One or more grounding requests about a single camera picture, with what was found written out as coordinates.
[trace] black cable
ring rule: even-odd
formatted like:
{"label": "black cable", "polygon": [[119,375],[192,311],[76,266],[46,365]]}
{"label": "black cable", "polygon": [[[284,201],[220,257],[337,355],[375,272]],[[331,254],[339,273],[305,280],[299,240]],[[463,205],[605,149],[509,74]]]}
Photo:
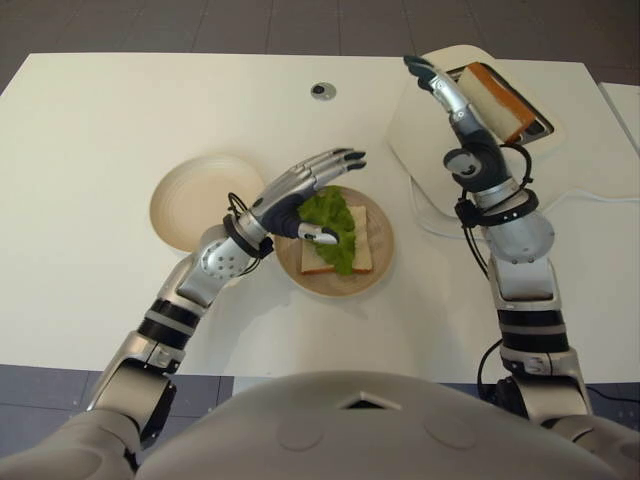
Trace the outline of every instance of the black cable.
{"label": "black cable", "polygon": [[[227,210],[232,212],[236,219],[242,214],[242,212],[246,212],[249,209],[247,207],[247,204],[244,203],[242,199],[233,192],[229,192],[227,194],[227,199],[229,200],[229,208]],[[256,268],[258,268],[258,265],[260,265],[260,259],[256,258],[249,264],[247,268],[236,275],[236,277],[242,277],[243,275],[253,272]]]}
{"label": "black cable", "polygon": [[605,398],[607,400],[614,400],[617,402],[629,402],[629,403],[637,403],[638,405],[640,405],[640,400],[636,400],[635,398],[625,398],[625,397],[612,397],[611,395],[607,395],[602,393],[600,390],[590,387],[589,385],[587,385],[587,390],[600,395],[602,398]]}
{"label": "black cable", "polygon": [[476,376],[476,387],[478,389],[478,397],[480,400],[487,400],[489,398],[489,393],[485,390],[484,384],[482,383],[482,370],[484,370],[484,364],[489,358],[489,355],[493,353],[493,351],[500,346],[502,343],[502,339],[498,340],[496,343],[491,345],[484,355],[482,355],[482,359],[480,360],[480,364],[478,365],[478,375]]}
{"label": "black cable", "polygon": [[472,234],[470,234],[470,229],[463,227],[462,232],[464,233],[464,238],[467,240],[467,246],[469,247],[469,250],[471,250],[471,254],[473,255],[473,258],[476,260],[478,267],[480,267],[480,270],[482,270],[482,273],[484,274],[484,276],[486,278],[489,278],[489,272],[487,270],[486,262],[484,261],[484,258],[482,258],[482,255],[480,254],[480,252],[477,250],[477,244],[475,243],[475,238],[472,240]]}
{"label": "black cable", "polygon": [[475,249],[476,253],[478,254],[478,257],[480,257],[480,261],[482,262],[482,265],[484,265],[484,268],[486,269],[487,268],[487,261],[482,256],[482,253],[480,252],[480,248],[478,248],[478,244],[476,243],[476,237],[473,235],[473,228],[469,229],[469,236],[471,237],[471,243],[473,243],[473,248]]}
{"label": "black cable", "polygon": [[247,211],[247,204],[235,193],[229,192],[227,198],[229,199],[229,208],[227,210],[233,212],[236,218],[238,218],[242,212]]}

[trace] bread slice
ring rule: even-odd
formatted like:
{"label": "bread slice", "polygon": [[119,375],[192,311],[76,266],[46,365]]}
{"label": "bread slice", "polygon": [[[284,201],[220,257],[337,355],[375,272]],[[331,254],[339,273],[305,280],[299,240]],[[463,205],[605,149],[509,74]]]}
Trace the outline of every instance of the bread slice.
{"label": "bread slice", "polygon": [[478,62],[467,65],[458,86],[487,127],[503,142],[515,142],[536,119],[529,107]]}
{"label": "bread slice", "polygon": [[[356,255],[352,264],[353,271],[354,273],[369,273],[373,270],[373,260],[371,258],[371,249],[369,248],[369,239],[367,238],[367,207],[348,206],[347,208],[351,212],[356,225]],[[312,275],[335,272],[335,268],[316,253],[312,242],[303,240],[301,272],[303,275]]]}

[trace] white table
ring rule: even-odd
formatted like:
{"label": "white table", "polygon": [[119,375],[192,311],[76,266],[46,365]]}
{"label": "white table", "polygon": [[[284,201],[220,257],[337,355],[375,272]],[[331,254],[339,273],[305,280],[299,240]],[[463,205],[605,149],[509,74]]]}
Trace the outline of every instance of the white table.
{"label": "white table", "polygon": [[600,90],[629,140],[640,152],[640,87],[601,83]]}
{"label": "white table", "polygon": [[[505,64],[535,80],[566,121],[558,155],[637,179],[635,152],[583,65]],[[317,81],[336,85],[337,97],[313,100]],[[496,314],[464,242],[427,234],[412,218],[409,178],[384,141],[407,81],[396,58],[31,55],[0,97],[0,363],[104,367],[179,259],[148,216],[153,189],[175,165],[227,152],[268,181],[347,145],[367,150],[369,165],[339,183],[371,196],[395,231],[388,276],[330,300],[297,288],[271,257],[220,295],[181,372],[362,369],[474,381],[499,336]],[[567,82],[580,87],[573,98]],[[627,159],[629,171],[607,170],[602,152]],[[583,200],[551,215],[565,320],[590,382],[640,380],[638,217],[637,205]],[[494,358],[486,378],[499,376]]]}

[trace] lettuce leaf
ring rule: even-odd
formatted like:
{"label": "lettuce leaf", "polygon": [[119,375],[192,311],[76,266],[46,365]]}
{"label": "lettuce leaf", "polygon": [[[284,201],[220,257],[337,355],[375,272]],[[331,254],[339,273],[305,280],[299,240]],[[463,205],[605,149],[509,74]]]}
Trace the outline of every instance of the lettuce leaf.
{"label": "lettuce leaf", "polygon": [[329,227],[338,234],[337,245],[314,243],[316,253],[340,275],[351,275],[356,254],[355,222],[340,194],[340,187],[326,187],[298,207],[298,214],[305,222]]}

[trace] beige plate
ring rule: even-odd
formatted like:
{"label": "beige plate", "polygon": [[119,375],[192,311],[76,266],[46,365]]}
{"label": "beige plate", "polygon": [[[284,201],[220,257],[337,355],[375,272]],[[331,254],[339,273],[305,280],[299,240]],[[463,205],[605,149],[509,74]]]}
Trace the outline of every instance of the beige plate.
{"label": "beige plate", "polygon": [[348,297],[375,285],[389,269],[393,258],[394,241],[391,224],[382,209],[369,197],[346,187],[340,187],[347,205],[367,207],[367,235],[373,271],[342,276],[335,272],[302,275],[302,240],[276,237],[276,255],[280,265],[302,288],[329,297]]}

